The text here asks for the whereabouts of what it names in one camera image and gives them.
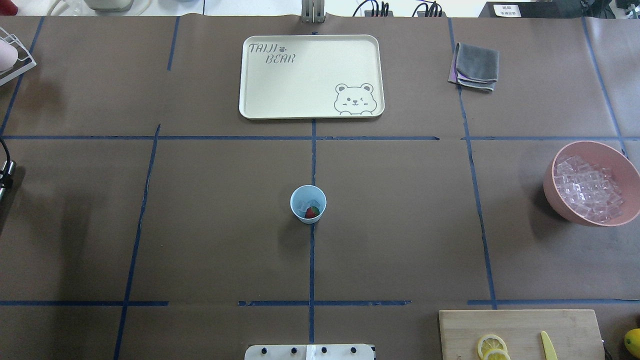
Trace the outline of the light blue cup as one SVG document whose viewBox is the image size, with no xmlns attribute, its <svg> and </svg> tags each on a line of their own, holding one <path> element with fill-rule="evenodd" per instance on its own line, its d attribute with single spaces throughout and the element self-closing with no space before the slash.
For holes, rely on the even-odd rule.
<svg viewBox="0 0 640 360">
<path fill-rule="evenodd" d="M 295 203 L 300 200 L 308 199 L 311 201 L 311 205 L 313 207 L 318 207 L 320 209 L 320 216 L 312 219 L 306 219 L 302 217 L 301 213 L 297 213 L 294 210 Z M 289 205 L 291 212 L 304 224 L 314 224 L 317 223 L 322 215 L 324 214 L 327 207 L 327 197 L 325 193 L 317 186 L 313 186 L 310 184 L 300 186 L 295 191 L 292 192 L 289 200 Z"/>
</svg>

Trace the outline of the grey folded cloth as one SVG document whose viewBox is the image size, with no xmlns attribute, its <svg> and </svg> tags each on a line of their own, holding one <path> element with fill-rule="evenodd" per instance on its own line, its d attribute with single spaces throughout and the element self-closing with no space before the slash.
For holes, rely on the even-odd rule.
<svg viewBox="0 0 640 360">
<path fill-rule="evenodd" d="M 492 48 L 457 42 L 458 84 L 476 91 L 493 92 L 499 79 L 500 52 Z"/>
</svg>

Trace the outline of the pink bowl of ice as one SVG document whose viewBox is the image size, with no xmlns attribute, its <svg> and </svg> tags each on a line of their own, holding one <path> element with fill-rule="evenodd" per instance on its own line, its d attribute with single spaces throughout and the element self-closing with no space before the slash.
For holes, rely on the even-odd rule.
<svg viewBox="0 0 640 360">
<path fill-rule="evenodd" d="M 640 177 L 621 152 L 596 141 L 565 145 L 547 168 L 542 189 L 563 218 L 585 226 L 615 227 L 639 216 Z"/>
</svg>

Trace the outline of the bamboo cutting board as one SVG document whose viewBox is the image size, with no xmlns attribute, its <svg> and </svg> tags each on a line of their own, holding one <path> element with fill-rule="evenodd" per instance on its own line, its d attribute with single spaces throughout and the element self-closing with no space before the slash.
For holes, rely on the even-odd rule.
<svg viewBox="0 0 640 360">
<path fill-rule="evenodd" d="M 478 360 L 477 344 L 498 335 L 512 360 L 544 360 L 547 332 L 560 360 L 603 360 L 605 351 L 594 310 L 439 310 L 444 360 Z"/>
</svg>

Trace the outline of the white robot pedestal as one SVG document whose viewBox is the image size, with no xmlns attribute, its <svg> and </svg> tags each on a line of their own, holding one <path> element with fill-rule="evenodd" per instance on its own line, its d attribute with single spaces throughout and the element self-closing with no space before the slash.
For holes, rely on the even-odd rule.
<svg viewBox="0 0 640 360">
<path fill-rule="evenodd" d="M 364 343 L 256 344 L 249 346 L 245 360 L 375 360 L 375 347 Z"/>
</svg>

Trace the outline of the aluminium frame post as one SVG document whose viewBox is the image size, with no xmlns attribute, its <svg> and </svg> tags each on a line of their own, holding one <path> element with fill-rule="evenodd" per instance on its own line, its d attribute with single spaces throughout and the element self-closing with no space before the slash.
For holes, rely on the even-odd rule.
<svg viewBox="0 0 640 360">
<path fill-rule="evenodd" d="M 320 24 L 326 21 L 325 0 L 302 0 L 301 22 Z"/>
</svg>

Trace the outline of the purple cloth underneath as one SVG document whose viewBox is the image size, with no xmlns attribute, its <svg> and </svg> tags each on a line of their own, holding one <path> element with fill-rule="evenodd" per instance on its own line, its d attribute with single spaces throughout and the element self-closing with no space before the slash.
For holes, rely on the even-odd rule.
<svg viewBox="0 0 640 360">
<path fill-rule="evenodd" d="M 448 82 L 450 84 L 458 84 L 457 56 L 458 56 L 458 51 L 455 49 L 452 53 L 452 59 L 451 59 L 449 75 L 448 75 Z"/>
</svg>

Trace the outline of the cream bear tray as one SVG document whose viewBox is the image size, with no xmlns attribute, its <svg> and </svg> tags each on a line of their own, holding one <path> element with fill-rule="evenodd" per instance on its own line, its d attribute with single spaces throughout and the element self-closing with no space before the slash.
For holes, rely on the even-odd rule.
<svg viewBox="0 0 640 360">
<path fill-rule="evenodd" d="M 238 111 L 247 119 L 368 119 L 385 109 L 374 36 L 254 35 L 243 43 Z"/>
</svg>

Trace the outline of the pink cup on rack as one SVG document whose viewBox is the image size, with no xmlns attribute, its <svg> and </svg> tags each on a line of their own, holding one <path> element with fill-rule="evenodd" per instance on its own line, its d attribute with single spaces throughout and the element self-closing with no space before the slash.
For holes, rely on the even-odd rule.
<svg viewBox="0 0 640 360">
<path fill-rule="evenodd" d="M 0 71 L 2 73 L 11 70 L 18 62 L 18 48 L 14 41 L 0 40 Z"/>
</svg>

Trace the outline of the red strawberry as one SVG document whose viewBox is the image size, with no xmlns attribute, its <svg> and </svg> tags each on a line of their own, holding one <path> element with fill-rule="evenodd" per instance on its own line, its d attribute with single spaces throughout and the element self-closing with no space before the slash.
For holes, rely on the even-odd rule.
<svg viewBox="0 0 640 360">
<path fill-rule="evenodd" d="M 317 206 L 310 206 L 306 209 L 305 213 L 304 213 L 304 218 L 305 219 L 314 219 L 318 216 L 320 216 L 321 211 L 320 208 L 318 208 Z"/>
</svg>

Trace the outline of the lemon slices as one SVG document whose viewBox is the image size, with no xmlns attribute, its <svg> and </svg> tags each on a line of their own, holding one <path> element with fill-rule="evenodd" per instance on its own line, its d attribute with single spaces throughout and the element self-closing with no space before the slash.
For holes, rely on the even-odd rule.
<svg viewBox="0 0 640 360">
<path fill-rule="evenodd" d="M 505 340 L 493 333 L 487 333 L 478 339 L 477 355 L 480 360 L 511 359 Z"/>
</svg>

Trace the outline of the yellow plastic knife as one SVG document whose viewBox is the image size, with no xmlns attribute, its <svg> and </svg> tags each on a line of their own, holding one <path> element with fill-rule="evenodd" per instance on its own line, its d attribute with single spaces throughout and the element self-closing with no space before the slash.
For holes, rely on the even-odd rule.
<svg viewBox="0 0 640 360">
<path fill-rule="evenodd" d="M 540 333 L 540 337 L 541 337 L 542 350 L 544 352 L 545 359 L 558 360 L 556 350 L 554 348 L 553 342 L 551 341 L 549 334 L 546 331 L 542 330 Z"/>
</svg>

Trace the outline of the clear ice cube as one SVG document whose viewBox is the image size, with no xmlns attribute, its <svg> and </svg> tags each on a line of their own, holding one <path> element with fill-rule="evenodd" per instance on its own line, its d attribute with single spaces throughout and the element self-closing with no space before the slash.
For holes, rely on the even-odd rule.
<svg viewBox="0 0 640 360">
<path fill-rule="evenodd" d="M 311 206 L 312 203 L 309 199 L 299 200 L 295 203 L 294 210 L 297 214 L 301 214 L 301 216 L 304 217 Z"/>
</svg>

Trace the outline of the yellow lemon far right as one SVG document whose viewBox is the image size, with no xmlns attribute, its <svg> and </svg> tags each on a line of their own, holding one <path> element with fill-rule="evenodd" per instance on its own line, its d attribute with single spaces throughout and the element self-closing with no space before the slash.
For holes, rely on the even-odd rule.
<svg viewBox="0 0 640 360">
<path fill-rule="evenodd" d="M 626 332 L 623 344 L 628 353 L 636 359 L 640 358 L 640 328 L 634 328 Z"/>
</svg>

